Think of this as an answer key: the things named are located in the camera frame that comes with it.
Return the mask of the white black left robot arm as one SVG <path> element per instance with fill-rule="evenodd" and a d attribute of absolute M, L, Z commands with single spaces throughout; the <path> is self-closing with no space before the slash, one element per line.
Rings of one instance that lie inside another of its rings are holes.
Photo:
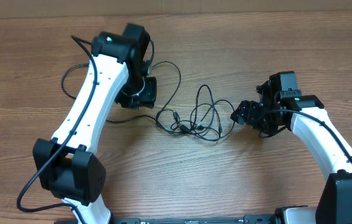
<path fill-rule="evenodd" d="M 88 73 L 64 122 L 51 139 L 33 147 L 34 179 L 69 207 L 74 223 L 112 223 L 101 192 L 106 169 L 96 154 L 113 103 L 123 108 L 154 107 L 157 82 L 144 60 L 152 43 L 143 26 L 128 24 L 121 35 L 101 32 L 87 52 Z"/>

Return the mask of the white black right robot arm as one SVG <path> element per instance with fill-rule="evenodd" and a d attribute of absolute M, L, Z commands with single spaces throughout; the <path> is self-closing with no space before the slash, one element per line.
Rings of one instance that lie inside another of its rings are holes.
<path fill-rule="evenodd" d="M 303 95 L 295 72 L 279 72 L 256 87 L 259 101 L 242 101 L 231 114 L 238 124 L 270 138 L 287 129 L 307 147 L 326 184 L 316 207 L 277 208 L 254 216 L 255 223 L 352 223 L 352 147 L 331 122 L 315 95 Z"/>

